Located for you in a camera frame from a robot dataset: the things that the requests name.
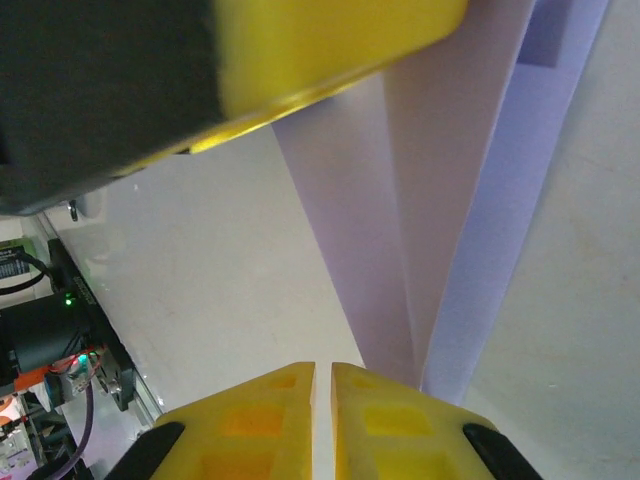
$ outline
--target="yellow plastic part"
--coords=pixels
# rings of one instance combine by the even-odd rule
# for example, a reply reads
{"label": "yellow plastic part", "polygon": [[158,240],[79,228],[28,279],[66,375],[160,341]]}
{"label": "yellow plastic part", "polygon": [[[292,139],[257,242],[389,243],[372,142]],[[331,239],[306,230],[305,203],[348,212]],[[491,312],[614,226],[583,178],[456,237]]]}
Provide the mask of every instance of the yellow plastic part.
{"label": "yellow plastic part", "polygon": [[227,123],[210,148],[450,34],[468,0],[213,0]]}
{"label": "yellow plastic part", "polygon": [[487,419],[353,365],[332,377],[336,480],[494,480],[462,432]]}
{"label": "yellow plastic part", "polygon": [[315,364],[295,363],[163,415],[185,431],[153,480],[310,480]]}

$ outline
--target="yellow foam block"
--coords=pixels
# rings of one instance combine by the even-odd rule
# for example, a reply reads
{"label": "yellow foam block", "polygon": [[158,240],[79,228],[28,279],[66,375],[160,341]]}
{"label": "yellow foam block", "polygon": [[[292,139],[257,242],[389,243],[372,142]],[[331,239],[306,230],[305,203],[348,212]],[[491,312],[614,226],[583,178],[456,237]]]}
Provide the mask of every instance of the yellow foam block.
{"label": "yellow foam block", "polygon": [[227,123],[193,153],[336,93],[432,44],[468,0],[212,0]]}
{"label": "yellow foam block", "polygon": [[153,480],[310,480],[314,371],[295,363],[162,416],[185,430]]}
{"label": "yellow foam block", "polygon": [[493,480],[462,427],[488,420],[365,369],[335,363],[336,480]]}

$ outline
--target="orange component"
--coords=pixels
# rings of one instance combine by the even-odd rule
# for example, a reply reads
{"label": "orange component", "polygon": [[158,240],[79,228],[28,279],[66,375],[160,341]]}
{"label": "orange component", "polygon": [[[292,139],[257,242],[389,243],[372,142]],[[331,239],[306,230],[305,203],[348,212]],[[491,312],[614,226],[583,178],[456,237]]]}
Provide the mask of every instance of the orange component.
{"label": "orange component", "polygon": [[44,376],[48,371],[49,367],[46,366],[32,370],[31,372],[21,373],[13,382],[13,388],[15,388],[16,392],[19,392],[21,390],[26,390],[29,387],[33,387],[34,385],[44,381]]}

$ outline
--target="black object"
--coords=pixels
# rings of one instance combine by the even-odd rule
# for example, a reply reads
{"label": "black object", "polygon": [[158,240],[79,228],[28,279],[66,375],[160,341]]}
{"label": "black object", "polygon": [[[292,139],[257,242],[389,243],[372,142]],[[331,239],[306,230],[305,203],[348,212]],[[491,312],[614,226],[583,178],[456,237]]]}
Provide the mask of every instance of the black object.
{"label": "black object", "polygon": [[19,372],[26,373],[81,352],[90,331],[83,302],[68,306],[63,290],[2,310],[2,336],[15,355]]}
{"label": "black object", "polygon": [[0,396],[14,391],[21,373],[102,346],[101,374],[118,385],[112,396],[124,411],[133,400],[133,361],[62,242],[48,248],[54,294],[0,310]]}
{"label": "black object", "polygon": [[105,480],[150,480],[184,429],[183,424],[171,422],[145,432]]}
{"label": "black object", "polygon": [[475,423],[465,425],[462,431],[496,480],[542,480],[500,432]]}
{"label": "black object", "polygon": [[0,2],[0,214],[76,198],[224,121],[214,3]]}
{"label": "black object", "polygon": [[42,279],[44,279],[45,275],[49,275],[49,273],[50,273],[49,269],[47,268],[47,266],[44,263],[42,263],[37,258],[32,257],[28,253],[26,253],[24,251],[24,248],[22,248],[22,247],[21,247],[21,249],[16,249],[15,251],[11,252],[10,255],[3,256],[0,259],[0,265],[4,265],[6,263],[16,262],[16,261],[24,263],[24,264],[27,264],[27,265],[32,265],[36,269],[38,269],[40,271],[40,273],[38,275],[36,275],[35,277],[30,278],[26,282],[20,283],[18,285],[12,285],[10,287],[0,288],[0,296],[11,295],[11,294],[18,293],[18,292],[21,292],[23,290],[26,290],[27,288],[33,287],[35,284],[37,284],[40,281],[42,281]]}

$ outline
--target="black cable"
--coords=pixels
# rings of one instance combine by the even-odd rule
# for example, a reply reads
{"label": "black cable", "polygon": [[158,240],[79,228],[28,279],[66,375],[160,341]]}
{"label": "black cable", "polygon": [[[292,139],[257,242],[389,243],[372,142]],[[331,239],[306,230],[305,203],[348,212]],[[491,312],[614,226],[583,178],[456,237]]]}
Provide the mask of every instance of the black cable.
{"label": "black cable", "polygon": [[21,292],[23,290],[26,290],[27,288],[33,287],[35,284],[40,282],[45,276],[51,277],[51,271],[49,270],[49,268],[43,262],[41,262],[40,260],[38,260],[35,257],[32,257],[31,255],[29,255],[26,252],[18,251],[16,253],[14,253],[13,255],[10,255],[10,256],[2,259],[2,261],[0,261],[0,265],[5,264],[5,263],[9,263],[9,262],[13,262],[15,260],[19,260],[21,262],[28,263],[29,265],[32,265],[38,271],[40,271],[40,273],[38,275],[36,275],[35,277],[30,278],[26,282],[19,283],[18,285],[12,285],[10,287],[0,288],[0,296],[11,295],[11,294],[14,294],[14,293]]}

